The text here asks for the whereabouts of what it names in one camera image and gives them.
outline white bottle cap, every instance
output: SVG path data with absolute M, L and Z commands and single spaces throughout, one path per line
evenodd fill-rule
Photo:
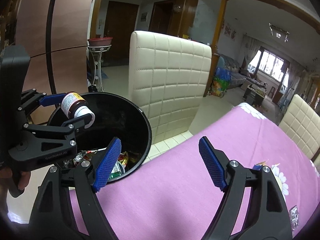
M 91 114 L 91 115 L 92 115 L 91 121 L 90 121 L 87 125 L 84 126 L 84 128 L 87 129 L 87 128 L 89 128 L 89 127 L 93 124 L 93 122 L 94 122 L 94 120 L 95 120 L 95 118 L 96 118 L 96 116 L 94 115 L 94 113 L 93 113 L 88 107 L 86 107 L 86 106 L 81 106 L 81 107 L 79 107 L 79 108 L 76 110 L 76 112 L 75 112 L 74 118 L 83 116 L 83 115 L 85 115 L 85 114 Z

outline pill bottle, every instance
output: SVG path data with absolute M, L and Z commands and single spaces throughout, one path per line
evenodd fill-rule
M 84 126 L 85 129 L 89 128 L 95 119 L 94 113 L 88 108 L 88 106 L 88 102 L 76 92 L 67 93 L 61 102 L 61 109 L 69 119 L 77 118 L 85 114 L 91 114 L 92 119 Z

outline bottle label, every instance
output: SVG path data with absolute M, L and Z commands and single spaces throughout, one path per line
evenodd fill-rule
M 63 98 L 61 102 L 61 109 L 66 116 L 68 116 L 70 107 L 79 100 L 84 99 L 76 92 L 69 93 Z

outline wall decoration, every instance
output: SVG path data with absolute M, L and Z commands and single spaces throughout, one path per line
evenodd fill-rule
M 225 28 L 224 28 L 224 35 L 226 35 L 227 37 L 230 37 L 231 34 L 231 26 L 229 23 L 225 24 Z
M 236 30 L 232 30 L 231 35 L 230 35 L 230 38 L 231 38 L 233 41 L 235 41 L 236 35 L 237 35 Z
M 146 13 L 142 13 L 140 21 L 141 22 L 146 22 L 147 18 L 148 18 L 148 13 L 147 12 Z

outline finger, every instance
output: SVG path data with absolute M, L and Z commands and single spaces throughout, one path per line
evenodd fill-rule
M 0 170 L 0 179 L 8 179 L 12 177 L 12 171 L 10 168 L 4 168 Z
M 21 178 L 18 183 L 18 189 L 23 190 L 26 186 L 28 186 L 31 177 L 31 171 L 22 171 Z

